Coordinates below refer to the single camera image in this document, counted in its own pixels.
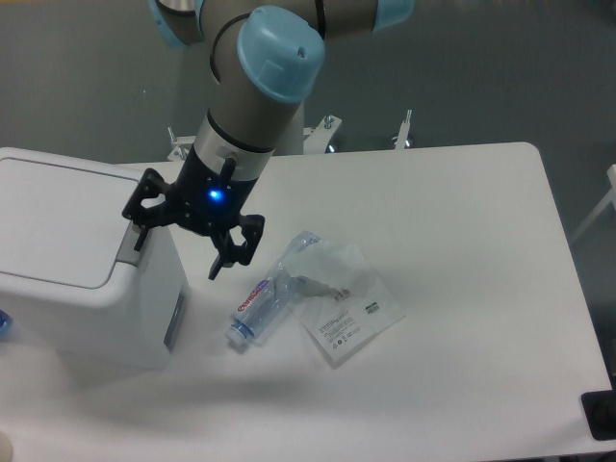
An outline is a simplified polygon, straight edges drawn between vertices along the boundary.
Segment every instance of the blue led light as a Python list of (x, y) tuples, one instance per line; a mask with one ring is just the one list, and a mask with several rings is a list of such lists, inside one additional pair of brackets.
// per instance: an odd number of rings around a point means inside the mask
[(210, 198), (214, 200), (215, 202), (222, 201), (222, 192), (220, 192), (219, 190), (211, 190), (209, 195), (210, 195)]

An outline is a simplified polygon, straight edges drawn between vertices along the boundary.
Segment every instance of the white machine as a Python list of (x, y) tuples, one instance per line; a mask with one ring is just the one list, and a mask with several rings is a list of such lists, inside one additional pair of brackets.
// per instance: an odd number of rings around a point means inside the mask
[(120, 211), (140, 176), (0, 149), (0, 307), (58, 350), (160, 368), (188, 283), (167, 228), (134, 250)]

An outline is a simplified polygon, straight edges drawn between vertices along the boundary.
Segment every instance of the plastic bag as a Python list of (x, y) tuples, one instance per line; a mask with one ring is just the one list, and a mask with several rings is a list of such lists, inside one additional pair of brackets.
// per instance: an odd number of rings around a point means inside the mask
[(406, 316), (356, 245), (320, 241), (287, 258), (285, 270), (299, 282), (288, 306), (333, 368)]

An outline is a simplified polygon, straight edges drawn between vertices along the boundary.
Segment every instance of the black object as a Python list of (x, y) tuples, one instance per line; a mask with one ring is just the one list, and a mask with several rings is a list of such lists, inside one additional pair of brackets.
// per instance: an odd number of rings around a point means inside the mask
[(616, 392), (589, 392), (581, 396), (584, 413), (593, 438), (616, 440)]
[[(222, 267), (231, 268), (236, 262), (249, 265), (263, 236), (265, 218), (240, 214), (256, 180), (231, 181), (235, 168), (236, 161), (228, 158), (220, 174), (216, 174), (201, 162), (192, 148), (175, 183), (168, 184), (155, 169), (147, 169), (122, 211), (140, 229), (135, 250), (141, 250), (150, 229), (176, 223), (212, 238), (218, 257), (210, 268), (210, 279), (214, 280)], [(145, 199), (159, 195), (165, 200), (143, 206)], [(245, 239), (241, 245), (235, 245), (229, 233), (236, 226), (242, 228)]]

